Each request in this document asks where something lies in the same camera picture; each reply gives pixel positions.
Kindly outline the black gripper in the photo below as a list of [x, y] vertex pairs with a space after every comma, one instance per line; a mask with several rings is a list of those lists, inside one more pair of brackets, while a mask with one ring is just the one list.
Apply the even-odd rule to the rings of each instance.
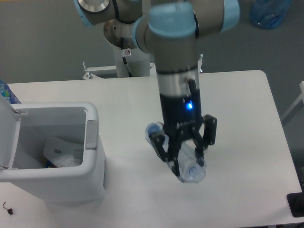
[[[216, 140], [217, 118], [201, 115], [200, 91], [189, 96], [168, 96], [160, 94], [164, 132], [151, 133], [149, 139], [157, 156], [166, 163], [172, 162], [171, 171], [180, 176], [178, 155], [183, 141], [193, 140], [195, 158], [199, 166], [204, 164], [204, 151]], [[164, 143], [169, 138], [168, 149]]]

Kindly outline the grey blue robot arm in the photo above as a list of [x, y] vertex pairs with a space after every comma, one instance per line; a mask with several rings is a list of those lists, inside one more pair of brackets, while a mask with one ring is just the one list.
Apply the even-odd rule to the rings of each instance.
[[117, 20], [132, 26], [135, 46], [155, 60], [163, 128], [150, 133], [149, 139], [157, 156], [180, 177], [178, 156], [182, 144], [191, 140], [195, 162], [203, 166], [204, 151], [215, 143], [217, 120], [201, 113], [196, 41], [236, 26], [239, 2], [153, 0], [148, 14], [143, 14], [140, 0], [76, 0], [74, 4], [86, 25]]

